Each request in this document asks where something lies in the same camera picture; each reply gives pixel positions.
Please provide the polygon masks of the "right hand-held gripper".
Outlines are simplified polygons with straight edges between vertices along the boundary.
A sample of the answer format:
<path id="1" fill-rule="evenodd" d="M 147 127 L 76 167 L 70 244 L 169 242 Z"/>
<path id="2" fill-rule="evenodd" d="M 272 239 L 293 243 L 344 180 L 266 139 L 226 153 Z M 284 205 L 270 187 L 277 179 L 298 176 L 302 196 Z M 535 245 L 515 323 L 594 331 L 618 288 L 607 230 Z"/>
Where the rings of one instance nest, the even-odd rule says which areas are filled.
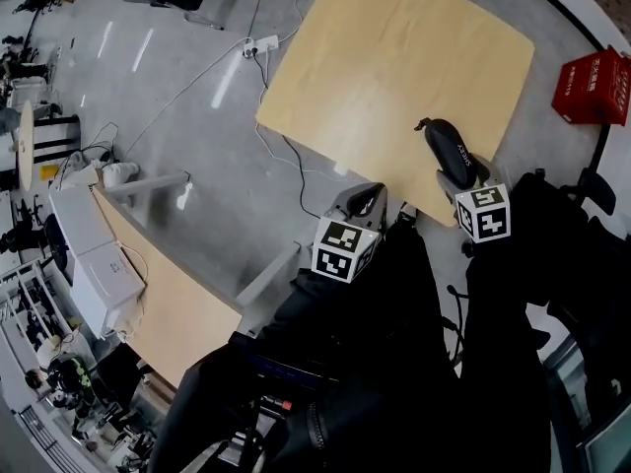
<path id="1" fill-rule="evenodd" d="M 497 167 L 472 154 L 476 163 L 476 181 L 472 188 L 456 186 L 441 169 L 437 180 L 455 206 L 458 225 L 474 243 L 488 242 L 511 235 L 509 191 Z"/>

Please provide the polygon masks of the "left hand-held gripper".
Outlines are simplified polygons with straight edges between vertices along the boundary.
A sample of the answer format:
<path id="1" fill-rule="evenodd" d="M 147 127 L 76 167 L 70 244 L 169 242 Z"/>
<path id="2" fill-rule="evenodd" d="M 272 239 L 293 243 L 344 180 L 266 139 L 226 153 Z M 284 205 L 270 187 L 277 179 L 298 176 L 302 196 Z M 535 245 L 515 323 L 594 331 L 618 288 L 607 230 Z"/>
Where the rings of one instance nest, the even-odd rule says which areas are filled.
<path id="1" fill-rule="evenodd" d="M 312 251 L 312 270 L 350 283 L 371 262 L 386 232 L 387 188 L 380 182 L 340 192 L 320 217 Z"/>

